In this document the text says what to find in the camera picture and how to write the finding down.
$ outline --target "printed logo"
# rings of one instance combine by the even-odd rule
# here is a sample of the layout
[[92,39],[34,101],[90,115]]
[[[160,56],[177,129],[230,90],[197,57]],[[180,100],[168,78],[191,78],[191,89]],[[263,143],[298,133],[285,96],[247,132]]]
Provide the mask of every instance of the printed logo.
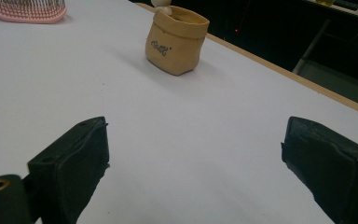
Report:
[[158,50],[164,57],[165,57],[165,55],[167,55],[167,51],[172,49],[172,48],[168,48],[163,45],[159,45],[156,40],[153,40],[151,44],[152,44],[153,48]]

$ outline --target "table surface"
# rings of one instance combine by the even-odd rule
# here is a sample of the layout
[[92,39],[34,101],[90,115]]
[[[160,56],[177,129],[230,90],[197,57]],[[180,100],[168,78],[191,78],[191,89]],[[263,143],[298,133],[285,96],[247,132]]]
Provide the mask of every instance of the table surface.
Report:
[[0,21],[0,175],[105,116],[111,168],[78,223],[332,223],[281,160],[287,120],[358,143],[358,109],[212,39],[180,77],[145,57],[153,14],[69,0],[58,24]]

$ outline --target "table edge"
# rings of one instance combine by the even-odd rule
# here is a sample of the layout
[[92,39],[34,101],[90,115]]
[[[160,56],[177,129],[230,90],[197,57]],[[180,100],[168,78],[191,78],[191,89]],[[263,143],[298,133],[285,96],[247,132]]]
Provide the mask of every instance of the table edge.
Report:
[[[154,11],[154,9],[151,6],[149,6],[145,3],[135,3],[135,4],[138,5],[139,7],[145,8],[151,12]],[[329,89],[327,89],[325,87],[322,87],[322,86],[320,86],[312,81],[309,81],[299,75],[296,75],[288,70],[285,70],[274,63],[268,62],[267,60],[264,60],[256,55],[254,55],[253,53],[250,53],[244,49],[240,49],[237,46],[230,44],[227,41],[225,41],[217,36],[207,34],[206,37],[220,45],[223,45],[224,47],[226,47],[228,49],[234,50],[235,52],[251,59],[252,61],[254,61],[256,63],[260,63],[260,64],[266,66],[267,68],[269,68],[285,77],[288,77],[288,78],[292,79],[293,81],[295,81],[309,89],[312,89],[313,91],[317,91],[320,94],[327,96],[330,99],[333,99],[343,105],[346,105],[346,106],[358,111],[358,103],[354,102],[353,100],[350,100],[336,92],[330,91]]]

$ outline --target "fabric storage bin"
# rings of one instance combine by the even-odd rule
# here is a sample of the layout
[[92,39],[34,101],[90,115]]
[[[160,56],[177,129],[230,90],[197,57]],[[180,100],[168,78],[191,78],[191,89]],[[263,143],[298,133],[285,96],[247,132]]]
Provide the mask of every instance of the fabric storage bin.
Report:
[[145,52],[155,66],[179,76],[198,65],[209,21],[182,7],[171,9],[171,16],[162,10],[155,13]]

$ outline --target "floor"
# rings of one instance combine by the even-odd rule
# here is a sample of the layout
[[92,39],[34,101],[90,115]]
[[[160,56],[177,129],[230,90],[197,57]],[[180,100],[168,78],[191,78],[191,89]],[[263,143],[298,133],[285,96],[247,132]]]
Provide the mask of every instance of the floor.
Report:
[[313,61],[305,61],[298,75],[358,103],[358,80]]

